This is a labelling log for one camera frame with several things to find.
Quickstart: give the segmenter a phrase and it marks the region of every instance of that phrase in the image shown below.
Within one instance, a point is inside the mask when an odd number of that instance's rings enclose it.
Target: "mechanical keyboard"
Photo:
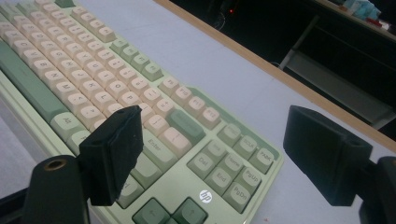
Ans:
[[[0,4],[0,94],[49,155],[120,108],[142,108],[144,149],[106,223],[249,223],[280,150],[71,1]]]

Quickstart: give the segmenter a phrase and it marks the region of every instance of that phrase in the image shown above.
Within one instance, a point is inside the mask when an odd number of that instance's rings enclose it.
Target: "background desk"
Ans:
[[[161,4],[178,15],[148,0],[80,3],[164,70],[208,93],[281,151],[289,106],[301,105],[317,110],[372,144],[373,161],[395,155],[386,149],[396,149],[393,141],[167,1]],[[0,197],[4,197],[27,187],[35,161],[43,157],[4,105],[0,108]],[[359,223],[359,199],[350,208],[329,206],[284,156],[285,164],[253,223]]]

